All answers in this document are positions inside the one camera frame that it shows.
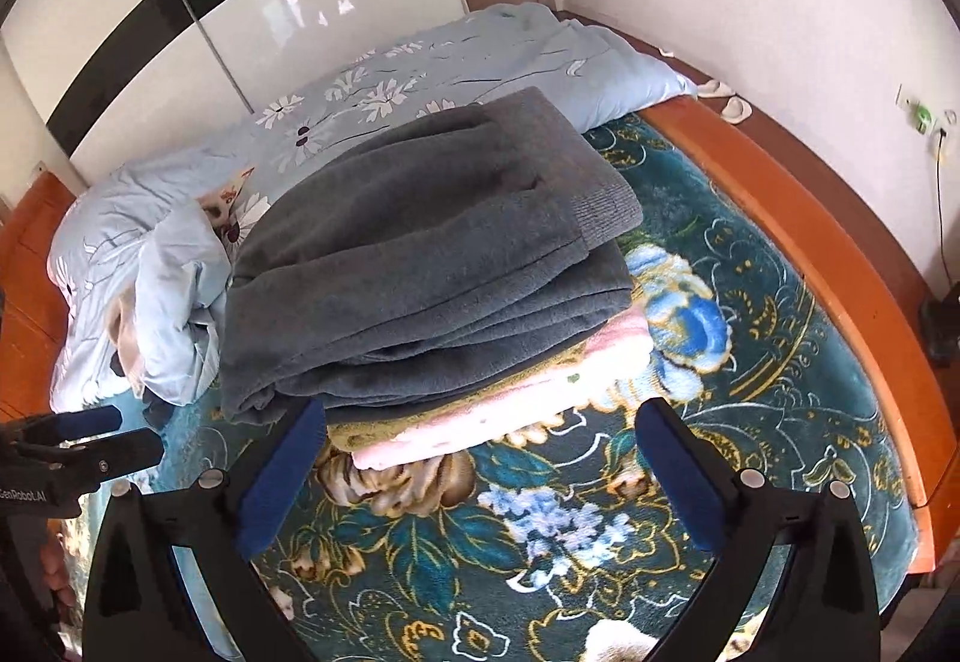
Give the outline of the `grey sweatpants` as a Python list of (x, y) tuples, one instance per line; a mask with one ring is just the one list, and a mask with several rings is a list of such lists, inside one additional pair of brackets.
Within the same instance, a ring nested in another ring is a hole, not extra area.
[(221, 410), (426, 412), (555, 357), (631, 299), (631, 185), (535, 88), (377, 135), (281, 196), (235, 262)]

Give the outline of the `beige garment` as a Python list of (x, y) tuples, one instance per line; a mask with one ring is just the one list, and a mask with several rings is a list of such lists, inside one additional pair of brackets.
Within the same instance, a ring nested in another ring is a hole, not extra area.
[(145, 380), (145, 365), (140, 353), (137, 330), (135, 330), (135, 288), (129, 286), (116, 296), (107, 308), (106, 330), (114, 355), (109, 366), (117, 376), (130, 382), (137, 394), (142, 393)]

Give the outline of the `light blue floral quilt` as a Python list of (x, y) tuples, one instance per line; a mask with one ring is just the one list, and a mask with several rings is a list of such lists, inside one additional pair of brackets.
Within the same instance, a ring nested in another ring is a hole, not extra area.
[(235, 188), (249, 233), (302, 178), (384, 130), (539, 88), (581, 132), (697, 87), (612, 29), (558, 20), (540, 4), (496, 4), (384, 44), (199, 143), (121, 164), (73, 202), (47, 272), (68, 306), (50, 407), (73, 412), (127, 391), (112, 376), (107, 305), (132, 281), (146, 236), (183, 203)]

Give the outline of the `light blue shirt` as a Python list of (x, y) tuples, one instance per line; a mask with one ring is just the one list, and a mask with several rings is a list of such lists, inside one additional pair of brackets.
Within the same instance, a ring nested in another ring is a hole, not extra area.
[(231, 263), (200, 203), (172, 210), (146, 235), (135, 278), (135, 337), (149, 392), (185, 407), (220, 371)]

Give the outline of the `pink folded garment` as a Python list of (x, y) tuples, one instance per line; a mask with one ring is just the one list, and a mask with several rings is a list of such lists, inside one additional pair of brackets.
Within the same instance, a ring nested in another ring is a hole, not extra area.
[(386, 470), (459, 453), (535, 425), (579, 403), (604, 397), (620, 371), (649, 366), (652, 348), (643, 309), (633, 304), (589, 337), (586, 356), (576, 368), (548, 369), (512, 391), (478, 403), (472, 410), (359, 449), (352, 453), (353, 465), (361, 470)]

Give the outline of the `orange wooden bed frame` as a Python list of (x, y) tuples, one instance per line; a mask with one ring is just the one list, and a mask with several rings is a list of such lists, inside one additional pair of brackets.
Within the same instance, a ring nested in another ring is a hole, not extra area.
[(589, 139), (640, 192), (669, 334), (597, 403), (602, 462), (625, 464), (633, 412), (664, 392), (732, 464), (850, 486), (880, 584), (930, 568), (958, 519), (955, 378), (921, 347), (911, 263), (871, 259), (828, 207), (838, 179), (770, 119), (737, 129), (685, 96)]

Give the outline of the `white wall socket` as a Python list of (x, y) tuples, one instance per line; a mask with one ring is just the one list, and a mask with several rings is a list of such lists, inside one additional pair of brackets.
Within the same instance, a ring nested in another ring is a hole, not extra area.
[(929, 137), (934, 130), (935, 118), (932, 111), (905, 85), (900, 85), (896, 92), (896, 106), (907, 116), (908, 124), (914, 132)]

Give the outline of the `white slippers on bed frame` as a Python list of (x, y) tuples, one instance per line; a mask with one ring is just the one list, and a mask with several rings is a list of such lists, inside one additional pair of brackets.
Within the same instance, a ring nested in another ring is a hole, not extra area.
[(720, 79), (709, 79), (698, 85), (697, 96), (704, 101), (724, 101), (719, 114), (727, 124), (742, 124), (754, 114), (754, 107)]

